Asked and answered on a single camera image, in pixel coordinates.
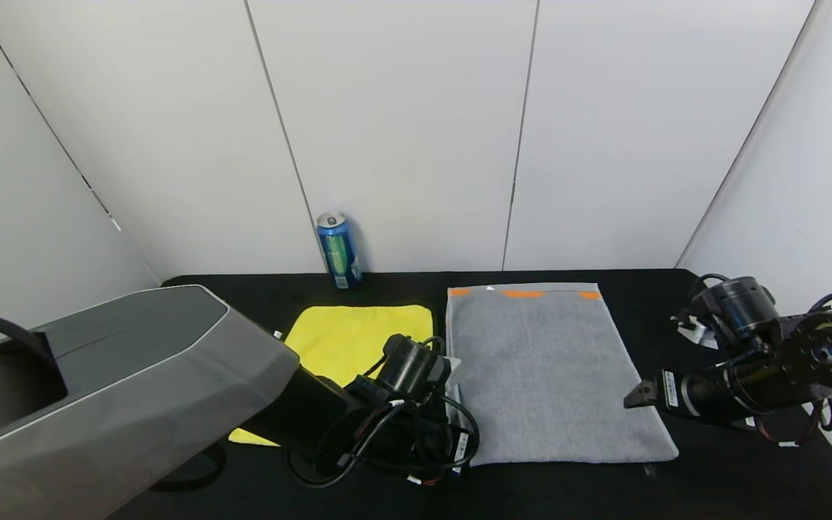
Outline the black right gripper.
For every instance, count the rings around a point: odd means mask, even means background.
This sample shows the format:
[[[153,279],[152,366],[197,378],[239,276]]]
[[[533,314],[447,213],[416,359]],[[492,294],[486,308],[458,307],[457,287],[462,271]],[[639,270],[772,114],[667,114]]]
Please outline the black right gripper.
[[[714,382],[719,370],[693,372],[661,370],[654,379],[638,383],[623,398],[625,409],[656,406],[678,417],[696,421],[730,421],[725,404],[718,402]]]

